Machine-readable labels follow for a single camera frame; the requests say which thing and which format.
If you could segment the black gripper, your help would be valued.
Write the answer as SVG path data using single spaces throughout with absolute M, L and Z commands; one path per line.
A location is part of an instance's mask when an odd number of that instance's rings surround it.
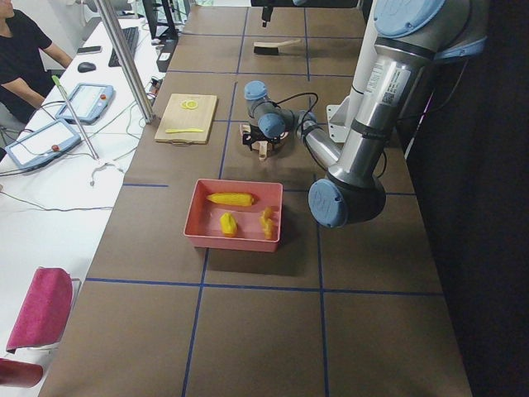
M 284 132 L 275 138 L 268 138 L 258 127 L 245 123 L 241 124 L 241 143 L 251 150 L 259 151 L 261 144 L 264 143 L 267 151 L 274 151 L 283 145 L 284 140 Z
M 270 0 L 263 1 L 262 6 L 262 27 L 267 27 L 268 23 L 271 21 L 272 13 L 274 10 L 274 2 Z

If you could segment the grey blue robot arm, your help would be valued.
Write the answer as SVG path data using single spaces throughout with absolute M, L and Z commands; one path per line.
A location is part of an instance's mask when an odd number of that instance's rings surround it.
M 294 132 L 326 168 L 309 189 L 313 217 L 324 227 L 343 227 L 377 217 L 385 205 L 374 174 L 403 108 L 426 67 L 456 62 L 484 48 L 487 1 L 375 1 L 355 71 L 358 88 L 344 99 L 345 144 L 336 143 L 310 111 L 282 109 L 266 85 L 244 89 L 250 125 L 270 140 Z

